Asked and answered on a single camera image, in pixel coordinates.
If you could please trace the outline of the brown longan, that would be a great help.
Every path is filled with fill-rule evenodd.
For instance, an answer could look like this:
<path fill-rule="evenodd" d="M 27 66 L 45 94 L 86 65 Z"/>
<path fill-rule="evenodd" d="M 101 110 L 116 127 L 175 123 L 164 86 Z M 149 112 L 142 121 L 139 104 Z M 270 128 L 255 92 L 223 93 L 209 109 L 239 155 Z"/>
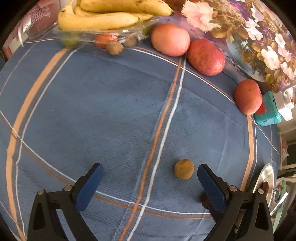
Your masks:
<path fill-rule="evenodd" d="M 189 159 L 181 159 L 175 164 L 174 172 L 179 179 L 187 180 L 194 173 L 194 163 Z"/>
<path fill-rule="evenodd" d="M 112 56 L 116 56 L 116 55 L 119 55 L 123 51 L 124 46 L 123 46 L 123 44 L 121 44 L 119 42 L 110 42 L 107 44 L 105 49 L 108 54 L 110 54 Z"/>

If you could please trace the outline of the silver metal plate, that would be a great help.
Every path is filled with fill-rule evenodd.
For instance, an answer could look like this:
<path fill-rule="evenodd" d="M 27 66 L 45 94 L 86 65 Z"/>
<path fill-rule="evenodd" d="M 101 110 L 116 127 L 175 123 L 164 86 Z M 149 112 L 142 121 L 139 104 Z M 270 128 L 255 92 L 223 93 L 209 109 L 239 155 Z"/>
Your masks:
<path fill-rule="evenodd" d="M 268 207 L 271 207 L 271 204 L 273 202 L 274 181 L 275 179 L 273 166 L 268 163 L 263 167 L 257 179 L 250 184 L 250 190 L 252 192 L 255 192 L 257 189 L 262 188 L 265 182 L 268 183 L 268 191 L 265 196 Z"/>

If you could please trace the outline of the white chair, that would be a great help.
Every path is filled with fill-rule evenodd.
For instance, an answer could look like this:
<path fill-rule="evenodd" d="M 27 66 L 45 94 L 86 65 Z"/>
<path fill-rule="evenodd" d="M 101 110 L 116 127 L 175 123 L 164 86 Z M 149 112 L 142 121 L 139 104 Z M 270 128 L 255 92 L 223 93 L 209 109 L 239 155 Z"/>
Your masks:
<path fill-rule="evenodd" d="M 273 231 L 276 231 L 295 198 L 295 128 L 279 131 L 280 163 L 272 202 Z"/>

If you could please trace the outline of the teal house-shaped box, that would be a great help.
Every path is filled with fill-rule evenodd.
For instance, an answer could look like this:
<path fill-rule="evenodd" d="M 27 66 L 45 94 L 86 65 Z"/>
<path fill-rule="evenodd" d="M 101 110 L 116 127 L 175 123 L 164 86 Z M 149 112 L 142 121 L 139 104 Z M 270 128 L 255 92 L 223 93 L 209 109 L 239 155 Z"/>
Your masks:
<path fill-rule="evenodd" d="M 281 115 L 276 107 L 274 95 L 271 91 L 262 96 L 262 104 L 254 114 L 256 123 L 262 127 L 278 124 L 282 121 Z"/>

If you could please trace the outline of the red apple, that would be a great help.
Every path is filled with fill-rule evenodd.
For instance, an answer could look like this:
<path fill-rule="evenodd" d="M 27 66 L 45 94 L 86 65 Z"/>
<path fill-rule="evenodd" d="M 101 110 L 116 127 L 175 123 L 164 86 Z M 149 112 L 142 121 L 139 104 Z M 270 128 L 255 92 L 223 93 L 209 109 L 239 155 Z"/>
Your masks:
<path fill-rule="evenodd" d="M 234 90 L 234 102 L 245 115 L 253 115 L 262 105 L 259 85 L 251 79 L 241 81 Z"/>
<path fill-rule="evenodd" d="M 207 39 L 191 42 L 187 58 L 193 68 L 206 76 L 221 73 L 226 63 L 224 53 Z"/>

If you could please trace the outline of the white power strip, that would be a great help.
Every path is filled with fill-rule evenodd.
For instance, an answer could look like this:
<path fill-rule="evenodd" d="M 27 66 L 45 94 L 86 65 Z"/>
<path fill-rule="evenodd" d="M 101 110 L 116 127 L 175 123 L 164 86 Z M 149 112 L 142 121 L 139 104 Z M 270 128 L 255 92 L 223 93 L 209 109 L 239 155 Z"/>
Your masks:
<path fill-rule="evenodd" d="M 279 91 L 277 93 L 274 93 L 273 96 L 276 108 L 280 115 L 285 119 L 285 121 L 291 121 L 293 118 L 292 110 L 295 107 L 291 94 L 288 91 Z"/>

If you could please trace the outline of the blue plaid tablecloth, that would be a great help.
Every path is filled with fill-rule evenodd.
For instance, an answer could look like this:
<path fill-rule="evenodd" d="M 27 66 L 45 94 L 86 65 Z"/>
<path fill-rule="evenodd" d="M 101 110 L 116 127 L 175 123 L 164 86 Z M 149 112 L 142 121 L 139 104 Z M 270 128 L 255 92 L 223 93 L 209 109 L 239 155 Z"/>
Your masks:
<path fill-rule="evenodd" d="M 65 49 L 52 34 L 30 41 L 1 70 L 1 215 L 26 240 L 39 189 L 59 191 L 104 167 L 82 217 L 98 240 L 203 240 L 214 220 L 197 176 L 174 165 L 206 163 L 246 189 L 278 168 L 276 126 L 261 128 L 234 104 L 238 80 L 205 77 L 149 42 L 110 56 Z"/>

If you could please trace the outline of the flower painting canvas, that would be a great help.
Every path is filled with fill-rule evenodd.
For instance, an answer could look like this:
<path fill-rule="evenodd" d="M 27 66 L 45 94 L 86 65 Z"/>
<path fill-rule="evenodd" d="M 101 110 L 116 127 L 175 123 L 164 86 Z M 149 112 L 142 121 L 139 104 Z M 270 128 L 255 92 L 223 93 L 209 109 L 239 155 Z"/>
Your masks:
<path fill-rule="evenodd" d="M 248 78 L 278 92 L 295 84 L 295 37 L 262 1 L 167 1 L 168 17 L 193 40 L 208 39 Z"/>

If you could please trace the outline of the pink apple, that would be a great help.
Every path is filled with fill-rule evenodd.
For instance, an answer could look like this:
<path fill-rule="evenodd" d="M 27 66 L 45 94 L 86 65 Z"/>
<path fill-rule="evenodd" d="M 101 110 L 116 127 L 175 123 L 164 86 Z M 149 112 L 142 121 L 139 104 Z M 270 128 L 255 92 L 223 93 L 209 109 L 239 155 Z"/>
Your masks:
<path fill-rule="evenodd" d="M 178 57 L 185 54 L 191 43 L 189 33 L 174 24 L 161 24 L 151 33 L 151 44 L 160 53 Z"/>

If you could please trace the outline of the brown longan by tray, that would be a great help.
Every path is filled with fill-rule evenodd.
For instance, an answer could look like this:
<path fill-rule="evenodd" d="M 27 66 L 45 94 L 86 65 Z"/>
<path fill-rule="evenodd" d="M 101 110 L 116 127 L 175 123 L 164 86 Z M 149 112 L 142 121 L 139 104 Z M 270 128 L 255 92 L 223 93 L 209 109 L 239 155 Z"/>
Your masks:
<path fill-rule="evenodd" d="M 123 44 L 121 44 L 119 42 L 110 42 L 107 44 L 105 49 L 108 54 L 110 54 L 112 56 L 116 56 L 116 55 L 119 55 L 123 51 L 124 46 L 123 46 Z"/>

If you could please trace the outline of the clear plastic fruit tray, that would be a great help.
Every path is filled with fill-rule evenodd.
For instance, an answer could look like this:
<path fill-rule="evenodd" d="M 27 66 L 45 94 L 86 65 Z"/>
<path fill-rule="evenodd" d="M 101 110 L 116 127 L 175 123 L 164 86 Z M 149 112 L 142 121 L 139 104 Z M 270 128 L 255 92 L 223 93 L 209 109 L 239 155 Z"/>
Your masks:
<path fill-rule="evenodd" d="M 159 20 L 160 18 L 155 16 L 125 29 L 110 31 L 67 31 L 61 30 L 59 27 L 54 27 L 53 33 L 65 47 L 70 49 L 76 49 L 86 44 L 105 48 L 106 45 L 112 41 L 119 42 L 123 47 L 129 48 L 146 39 L 152 27 L 154 27 Z"/>

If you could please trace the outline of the pink flower bouquet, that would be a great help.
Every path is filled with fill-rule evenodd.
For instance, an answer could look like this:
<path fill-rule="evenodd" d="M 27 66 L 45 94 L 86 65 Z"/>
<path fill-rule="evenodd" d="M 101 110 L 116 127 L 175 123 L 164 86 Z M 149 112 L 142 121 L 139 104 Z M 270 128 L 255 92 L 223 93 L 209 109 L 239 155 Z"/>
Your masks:
<path fill-rule="evenodd" d="M 51 27 L 67 1 L 38 1 L 16 24 L 1 48 L 1 57 L 8 60 L 27 39 L 33 39 Z"/>

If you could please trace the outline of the yellow banana bunch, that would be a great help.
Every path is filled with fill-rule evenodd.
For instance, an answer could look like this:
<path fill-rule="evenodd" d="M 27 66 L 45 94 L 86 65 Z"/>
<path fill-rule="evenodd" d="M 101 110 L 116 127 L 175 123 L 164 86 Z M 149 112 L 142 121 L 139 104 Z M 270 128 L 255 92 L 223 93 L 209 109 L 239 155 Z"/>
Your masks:
<path fill-rule="evenodd" d="M 64 31 L 106 31 L 172 13 L 164 1 L 70 1 L 60 11 L 57 23 Z"/>

